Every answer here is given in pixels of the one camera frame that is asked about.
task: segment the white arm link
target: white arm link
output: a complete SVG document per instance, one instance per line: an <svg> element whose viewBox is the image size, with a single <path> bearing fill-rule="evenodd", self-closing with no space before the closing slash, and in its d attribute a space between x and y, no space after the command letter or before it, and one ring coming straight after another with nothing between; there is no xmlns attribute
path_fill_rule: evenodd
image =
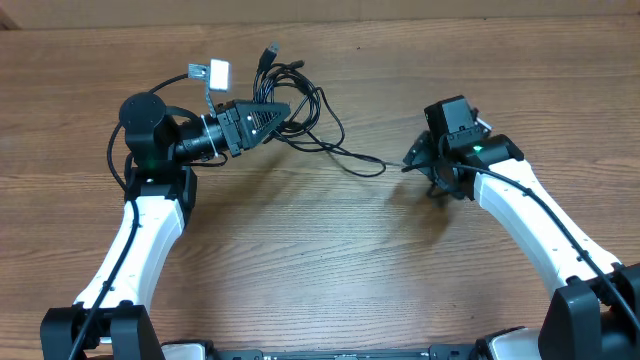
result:
<svg viewBox="0 0 640 360"><path fill-rule="evenodd" d="M113 282L113 290L107 293L100 304L101 308L115 308L122 300L130 300L133 305L144 305L150 312L162 266L169 250L182 234L184 219L177 200L168 200L164 196L140 196L136 199L136 204L140 213L140 227ZM102 266L74 303L84 303L85 309L93 306L102 283L109 277L129 238L132 222L133 208L127 202L120 231Z"/></svg>
<svg viewBox="0 0 640 360"><path fill-rule="evenodd" d="M531 188L558 216L593 261L608 274L613 263L620 261L591 240L562 211L544 190L525 160L506 160L489 166L489 170L504 175ZM566 280L577 276L582 280L596 277L586 262L578 260L578 253L551 220L549 215L529 196L515 187L490 175L477 174L474 195L478 204L493 215L520 246L538 271L549 293L567 285Z"/></svg>

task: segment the cylindrical motor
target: cylindrical motor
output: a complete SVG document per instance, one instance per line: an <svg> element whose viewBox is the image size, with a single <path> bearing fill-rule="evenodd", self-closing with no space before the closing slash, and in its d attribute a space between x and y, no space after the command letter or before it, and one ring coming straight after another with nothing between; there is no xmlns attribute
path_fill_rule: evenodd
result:
<svg viewBox="0 0 640 360"><path fill-rule="evenodd" d="M218 152L228 149L218 120L210 115L206 115L200 122L189 120L181 124L179 132L180 141L175 147L178 162L211 159L214 156L214 146Z"/></svg>

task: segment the wooden table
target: wooden table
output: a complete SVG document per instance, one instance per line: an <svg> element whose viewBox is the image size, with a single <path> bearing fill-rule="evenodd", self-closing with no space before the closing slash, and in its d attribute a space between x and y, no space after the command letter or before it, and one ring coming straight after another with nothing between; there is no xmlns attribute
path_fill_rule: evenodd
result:
<svg viewBox="0 0 640 360"><path fill-rule="evenodd" d="M351 151L399 161L422 109L465 94L591 237L640 261L639 17L2 32L0 357L41 356L46 310L71 304L113 240L122 191L105 147L122 101L210 57L233 66L216 100L249 98L272 40L280 60L306 60ZM160 95L201 113L201 86ZM316 133L337 135L328 114ZM118 169L125 154L119 139ZM161 341L409 348L541 325L548 297L520 249L475 203L434 207L418 173L359 179L281 143L197 172L153 301Z"/></svg>

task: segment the usb connector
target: usb connector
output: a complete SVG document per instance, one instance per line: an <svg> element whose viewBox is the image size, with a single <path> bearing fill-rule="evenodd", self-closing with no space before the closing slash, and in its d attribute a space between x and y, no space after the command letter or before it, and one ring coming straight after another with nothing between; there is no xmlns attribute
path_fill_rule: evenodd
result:
<svg viewBox="0 0 640 360"><path fill-rule="evenodd" d="M277 42L272 42L268 48L264 49L262 56L260 56L260 61L258 62L258 72L266 72L271 68L271 64L278 56L278 51L280 51L280 45Z"/></svg>

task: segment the black cable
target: black cable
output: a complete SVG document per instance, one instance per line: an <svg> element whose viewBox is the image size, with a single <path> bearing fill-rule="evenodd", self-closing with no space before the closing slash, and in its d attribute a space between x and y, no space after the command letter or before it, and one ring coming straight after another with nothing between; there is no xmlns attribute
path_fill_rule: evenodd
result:
<svg viewBox="0 0 640 360"><path fill-rule="evenodd" d="M346 172L359 177L375 177L382 175L387 170L387 165L396 165L394 163L383 161L377 157L365 154L352 153L343 147L346 134L344 126L340 118L335 114L324 90L316 87L307 77L302 75L297 69L304 65L304 61L298 60L291 64L275 63L270 67L260 66L256 72L253 83L253 101L257 103L268 103L275 101L275 88L292 87L298 90L304 98L298 104L297 108L288 120L283 122L272 134L271 138L287 143L292 148L302 152L327 152L333 155L355 158L361 161L370 162L380 165L381 169L373 174L363 174L347 168L337 161L338 165ZM320 112L322 104L327 108L338 127L340 128L340 138L335 143L320 140L311 133L311 130L318 124L320 120ZM302 121L297 121L298 116L302 112L305 105L308 104L309 113ZM307 135L311 141L293 140L294 138Z"/></svg>
<svg viewBox="0 0 640 360"><path fill-rule="evenodd" d="M184 80L184 79L188 79L189 78L189 74L182 74L182 75L178 75L176 77L172 77L169 80L163 81L160 84L154 86L151 90L149 90L150 93L155 93L156 91L162 89L163 87L167 86L167 85L171 85L174 82L178 82L180 80Z"/></svg>
<svg viewBox="0 0 640 360"><path fill-rule="evenodd" d="M118 122L118 125L113 129L113 133L111 134L111 138L109 138L109 144L107 145L107 165L109 166L109 170L111 171L111 175L116 179L118 185L124 190L127 191L127 184L120 178L118 172L116 171L116 167L113 166L113 144L116 142L116 137L118 136L118 131L122 127L122 123Z"/></svg>
<svg viewBox="0 0 640 360"><path fill-rule="evenodd" d="M486 170L479 167L463 165L463 164L453 164L453 163L444 162L444 161L442 162L442 165L448 166L450 168L459 169L459 170L467 170L467 171L472 171L472 172L477 172L477 173L492 176L498 180L501 180L515 187L516 189L522 191L527 196L531 197L531 199L533 199L536 203L538 203L538 205L540 205L540 207L544 210L544 212L546 212L547 215L549 215L551 220L556 224L556 226L558 226L560 231L564 234L564 236L567 238L569 243L576 250L578 255L587 263L587 265L589 265L591 270L593 270L593 272L596 273L598 278L604 283L607 290L611 293L611 295L613 295L613 298L615 299L615 302L617 303L617 305L619 305L622 308L622 311L629 318L633 327L636 329L638 333L640 333L640 320L638 320L635 313L633 312L629 304L625 301L625 299L622 297L618 289L616 289L616 287L611 283L607 275L605 275L605 273L602 272L602 270L598 267L598 265L596 265L596 263L591 259L591 257L589 256L589 253L585 251L582 248L582 246L580 246L580 243L578 243L578 241L573 237L571 232L569 232L569 230L564 226L560 218L558 218L558 216L553 212L553 210L551 210L549 205L547 205L547 203L545 203L544 200L542 200L538 195L536 195L536 193L533 192L532 189L518 183L515 180L512 180L504 175L498 174L491 170ZM431 162L425 162L425 163L407 166L402 169L402 172L408 172L411 170L424 168L424 167L437 167L437 166L438 166L437 164L434 164Z"/></svg>
<svg viewBox="0 0 640 360"><path fill-rule="evenodd" d="M120 267L122 267L122 263L124 263L124 260L126 259L127 254L129 253L129 249L131 249L131 245L133 244L133 239L136 237L136 232L138 231L138 226L140 225L140 213L138 211L138 205L136 204L136 201L131 200L130 203L131 203L131 207L133 208L133 222L131 224L131 232L129 233L129 238L127 239L127 242L125 243L124 248L122 249L122 252L118 257L116 264L111 270L111 273L109 274L109 278L107 278L107 280L102 284L102 289L100 290L100 294L98 294L98 297L93 303L91 310L89 310L89 315L84 320L84 323L80 328L80 332L78 333L78 336L76 336L75 340L73 341L73 345L71 347L71 353L69 354L69 360L76 360L78 357L78 354L82 350L82 347L83 347L82 345L84 344L84 339L87 335L87 331L89 330L89 326L91 326L92 322L94 321L96 314L98 312L98 309L100 308L100 304L102 303L104 298L107 296L107 293L111 290L113 281L118 275L118 271L120 270Z"/></svg>

